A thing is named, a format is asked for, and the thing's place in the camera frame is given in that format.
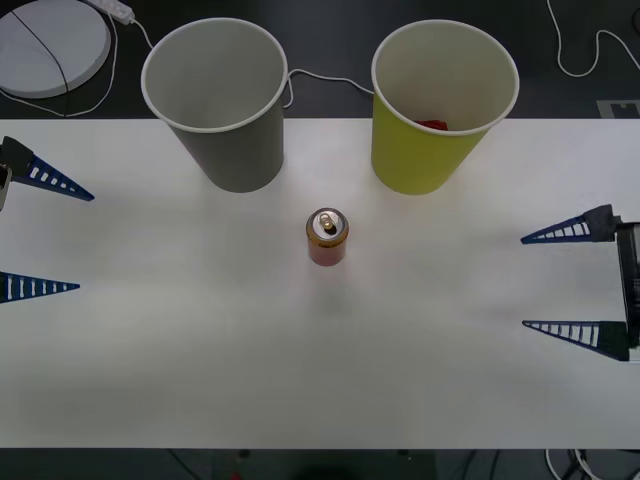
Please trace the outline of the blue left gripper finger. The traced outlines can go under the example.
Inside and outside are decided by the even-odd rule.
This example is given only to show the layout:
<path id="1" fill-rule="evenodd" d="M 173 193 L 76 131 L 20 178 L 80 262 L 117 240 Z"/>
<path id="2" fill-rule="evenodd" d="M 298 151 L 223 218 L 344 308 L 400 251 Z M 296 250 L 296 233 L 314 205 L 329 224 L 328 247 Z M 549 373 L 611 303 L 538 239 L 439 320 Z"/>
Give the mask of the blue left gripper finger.
<path id="1" fill-rule="evenodd" d="M 0 302 L 10 303 L 49 295 L 66 293 L 80 288 L 79 284 L 30 277 L 14 273 L 1 273 Z"/>
<path id="2" fill-rule="evenodd" d="M 5 136 L 1 143 L 1 164 L 11 169 L 13 182 L 87 202 L 95 199 L 78 183 L 9 136 Z"/>

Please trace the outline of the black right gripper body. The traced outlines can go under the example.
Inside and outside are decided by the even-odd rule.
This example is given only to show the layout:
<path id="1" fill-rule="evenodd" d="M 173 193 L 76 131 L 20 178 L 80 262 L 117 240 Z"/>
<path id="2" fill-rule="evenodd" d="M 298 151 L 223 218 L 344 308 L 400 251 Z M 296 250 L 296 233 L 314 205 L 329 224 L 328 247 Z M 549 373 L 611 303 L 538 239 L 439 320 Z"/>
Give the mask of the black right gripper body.
<path id="1" fill-rule="evenodd" d="M 639 347 L 639 223 L 617 226 L 617 248 L 629 347 Z"/>

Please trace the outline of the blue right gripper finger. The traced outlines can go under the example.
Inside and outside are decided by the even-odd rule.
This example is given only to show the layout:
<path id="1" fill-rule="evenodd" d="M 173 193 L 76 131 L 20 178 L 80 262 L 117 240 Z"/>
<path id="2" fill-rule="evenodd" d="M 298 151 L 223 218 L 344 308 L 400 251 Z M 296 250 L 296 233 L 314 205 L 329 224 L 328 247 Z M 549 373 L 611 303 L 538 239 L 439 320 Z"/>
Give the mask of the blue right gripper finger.
<path id="1" fill-rule="evenodd" d="M 601 205 L 579 216 L 545 227 L 521 238 L 521 243 L 607 243 L 615 240 L 621 217 L 613 214 L 611 204 Z"/>
<path id="2" fill-rule="evenodd" d="M 525 320 L 522 325 L 607 358 L 619 362 L 630 361 L 630 347 L 624 322 Z"/>

